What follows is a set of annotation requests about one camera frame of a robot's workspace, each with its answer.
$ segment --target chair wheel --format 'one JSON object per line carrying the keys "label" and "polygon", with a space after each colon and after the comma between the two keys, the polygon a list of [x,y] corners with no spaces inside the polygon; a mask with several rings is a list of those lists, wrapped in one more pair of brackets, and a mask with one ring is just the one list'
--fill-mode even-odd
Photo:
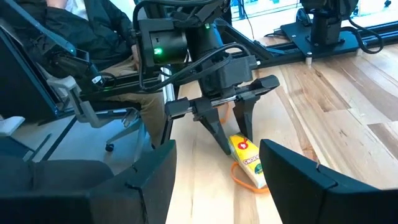
{"label": "chair wheel", "polygon": [[300,8],[297,10],[296,22],[301,22],[301,24],[305,27],[308,27],[311,25],[310,16],[307,13],[305,13],[305,10],[303,8]]}
{"label": "chair wheel", "polygon": [[105,147],[105,150],[107,152],[112,152],[113,151],[113,147],[114,147],[113,144],[107,144],[106,147]]}

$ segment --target black cable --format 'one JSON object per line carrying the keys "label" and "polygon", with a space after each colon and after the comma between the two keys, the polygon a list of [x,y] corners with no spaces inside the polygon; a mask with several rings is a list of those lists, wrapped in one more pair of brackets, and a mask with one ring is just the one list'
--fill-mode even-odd
{"label": "black cable", "polygon": [[179,7],[197,7],[197,6],[204,6],[207,4],[215,3],[219,0],[145,0],[139,2],[132,12],[132,25],[134,30],[138,30],[138,12],[142,7],[148,4],[158,4],[162,6],[179,6]]}
{"label": "black cable", "polygon": [[169,75],[169,74],[167,74],[167,73],[165,73],[165,72],[163,72],[163,71],[160,71],[160,74],[161,75],[164,75],[164,76],[166,76],[166,77],[171,77],[172,75]]}
{"label": "black cable", "polygon": [[190,72],[192,69],[194,69],[195,67],[199,66],[200,64],[202,64],[203,62],[205,62],[206,60],[212,58],[213,56],[215,56],[216,54],[228,50],[228,49],[232,49],[232,48],[238,48],[240,49],[242,52],[245,52],[246,55],[250,55],[250,52],[247,48],[245,48],[245,46],[241,45],[241,44],[237,44],[237,43],[232,43],[232,44],[226,44],[216,50],[214,50],[213,52],[207,54],[206,56],[202,57],[201,59],[197,60],[196,62],[193,62],[192,64],[190,64],[189,66],[183,68],[181,71],[177,72],[176,74],[172,75],[170,78],[162,81],[161,83],[158,83],[156,85],[153,86],[145,86],[144,84],[144,79],[143,79],[143,70],[142,70],[142,60],[139,61],[139,87],[142,91],[145,91],[147,93],[151,93],[153,91],[156,91],[158,89],[161,89],[163,87],[165,87],[166,85],[175,82],[176,80],[178,80],[182,75],[185,75],[186,73]]}
{"label": "black cable", "polygon": [[288,40],[288,38],[286,37],[285,34],[278,34],[276,32],[273,32],[273,33],[270,33],[270,34],[266,34],[264,37],[280,37],[280,39]]}
{"label": "black cable", "polygon": [[205,76],[207,76],[209,74],[212,74],[213,72],[219,70],[220,68],[224,67],[225,65],[230,63],[231,60],[232,60],[232,56],[229,55],[224,60],[214,64],[213,66],[210,66],[210,67],[202,70],[199,73],[196,73],[196,74],[194,74],[192,76],[189,76],[189,77],[186,77],[186,78],[183,78],[181,80],[176,81],[175,84],[178,85],[178,86],[179,85],[184,85],[184,84],[190,83],[192,81],[198,80],[200,78],[203,78],[203,77],[205,77]]}
{"label": "black cable", "polygon": [[250,20],[249,20],[249,16],[248,16],[248,14],[246,13],[246,10],[244,9],[244,4],[242,4],[241,1],[242,1],[242,0],[238,0],[238,4],[242,7],[243,14],[244,14],[244,16],[246,16],[246,18],[248,19],[248,22],[249,22],[249,25],[250,25],[250,29],[251,29],[251,35],[252,35],[253,40],[254,40],[253,26],[251,25],[251,22],[250,22]]}
{"label": "black cable", "polygon": [[116,80],[117,80],[117,78],[116,78],[114,75],[112,75],[112,74],[110,74],[110,73],[101,73],[101,77],[102,77],[102,78],[110,77],[110,79],[113,80],[113,85],[112,85],[112,86],[106,86],[106,87],[105,87],[106,90],[111,90],[111,89],[113,89],[113,88],[116,86]]}
{"label": "black cable", "polygon": [[[363,52],[365,52],[365,53],[367,53],[367,54],[377,54],[377,53],[379,53],[383,48],[384,48],[384,41],[383,41],[383,38],[378,34],[378,33],[376,33],[376,32],[374,32],[374,31],[372,31],[372,30],[369,30],[369,29],[367,29],[367,28],[364,28],[364,27],[361,27],[360,25],[358,25],[358,24],[356,24],[352,19],[351,19],[351,12],[349,12],[348,10],[350,9],[350,6],[349,6],[349,1],[348,0],[344,0],[344,4],[345,4],[345,7],[346,7],[346,9],[347,9],[347,15],[348,15],[348,21],[349,21],[349,23],[351,24],[351,25],[353,25],[353,27],[355,27],[355,28],[353,28],[353,27],[343,27],[343,28],[341,28],[341,30],[343,30],[343,31],[350,31],[354,36],[355,36],[355,38],[356,38],[356,40],[358,41],[358,45],[359,45],[359,47],[361,48],[361,50],[363,50]],[[362,37],[361,37],[361,34],[358,32],[358,30],[362,30],[362,31],[364,31],[364,32],[369,32],[369,33],[371,33],[372,35],[374,35],[378,40],[379,40],[379,49],[377,49],[377,50],[369,50],[365,45],[364,45],[364,43],[363,43],[363,41],[362,41]]]}

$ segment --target black metal frame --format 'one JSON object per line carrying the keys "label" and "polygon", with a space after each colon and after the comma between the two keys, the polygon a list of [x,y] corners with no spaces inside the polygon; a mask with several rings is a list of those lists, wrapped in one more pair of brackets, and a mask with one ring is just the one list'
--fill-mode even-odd
{"label": "black metal frame", "polygon": [[[14,89],[12,93],[4,91],[5,95],[14,95],[12,107],[3,107],[1,112],[4,117],[23,116],[30,122],[36,122],[48,118],[47,120],[56,120],[65,116],[70,116],[72,113],[66,108],[58,108],[57,103],[62,103],[56,92],[45,82],[45,78],[35,63],[28,57],[25,50],[14,36],[8,33],[8,30],[0,27],[0,49],[2,49],[2,60],[6,64],[10,63],[16,66],[6,67],[4,71],[2,84],[13,86],[12,88],[5,88],[2,90]],[[30,102],[21,101],[26,98],[19,94],[26,94],[32,97]],[[2,104],[8,105],[9,98],[2,95]],[[27,108],[41,108],[41,110],[27,110]]]}
{"label": "black metal frame", "polygon": [[97,185],[87,189],[72,184],[65,190],[10,190],[0,196],[0,223],[165,223],[176,163],[175,141],[167,141],[120,174],[97,178]]}
{"label": "black metal frame", "polygon": [[[283,25],[281,28],[283,30],[284,27],[290,28],[293,26],[300,27],[302,25],[298,22],[295,22],[293,24]],[[398,21],[367,27],[367,29],[378,33],[383,38],[384,45],[398,43]],[[295,43],[297,41],[296,39],[301,38],[304,40],[307,34],[303,35],[302,33],[297,33],[296,35],[290,35],[287,36],[290,42],[266,47],[256,40],[252,41],[248,39],[231,26],[227,25],[225,27],[225,32],[227,35],[230,35],[233,39],[235,39],[236,42],[245,45],[249,51],[256,56],[257,61],[259,62],[258,68],[267,68],[287,63],[302,62],[306,57],[308,57]],[[361,34],[363,42],[366,43],[368,47],[378,46],[378,40],[371,33],[364,32],[362,30],[359,30],[359,33]],[[324,49],[323,54],[313,54],[312,58],[322,58],[337,54],[355,52],[357,49],[358,45],[356,47],[351,46],[348,49],[340,51],[335,49]],[[233,53],[234,58],[241,57],[242,55],[243,53],[241,52]]]}
{"label": "black metal frame", "polygon": [[[161,82],[157,78],[160,72],[154,72],[156,77],[148,78],[144,80],[144,84],[146,85],[156,85]],[[132,73],[130,75],[123,75],[117,77],[114,80],[110,80],[107,82],[109,84],[105,87],[104,90],[96,91],[92,93],[82,93],[79,97],[82,101],[92,101],[98,100],[110,96],[117,96],[125,93],[137,93],[140,92],[139,87],[139,76],[138,73]]]}

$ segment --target person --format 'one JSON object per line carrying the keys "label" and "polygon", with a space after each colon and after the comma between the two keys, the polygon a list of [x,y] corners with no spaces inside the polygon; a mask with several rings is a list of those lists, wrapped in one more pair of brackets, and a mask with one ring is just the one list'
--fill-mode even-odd
{"label": "person", "polygon": [[[16,0],[25,11],[45,28],[62,36],[76,48],[87,51],[101,72],[116,77],[137,69],[137,47],[131,35],[128,16],[110,0]],[[17,34],[35,40],[39,31],[23,21],[13,21]],[[141,118],[152,145],[161,144],[166,122],[162,93],[112,96],[107,100],[141,104]]]}

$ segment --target khaki pants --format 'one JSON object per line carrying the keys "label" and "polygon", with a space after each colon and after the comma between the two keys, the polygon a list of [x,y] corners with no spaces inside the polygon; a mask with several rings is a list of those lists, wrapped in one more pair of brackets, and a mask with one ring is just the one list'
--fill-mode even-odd
{"label": "khaki pants", "polygon": [[[123,62],[110,66],[101,71],[107,72],[115,77],[129,74],[134,71],[132,57],[129,57]],[[162,93],[153,94],[134,94],[126,93],[118,96],[111,96],[107,100],[114,101],[131,101],[141,104],[140,115],[145,124],[146,129],[150,135],[152,144],[157,147],[160,145],[163,136],[163,130],[166,122],[166,115],[164,111],[164,99]]]}

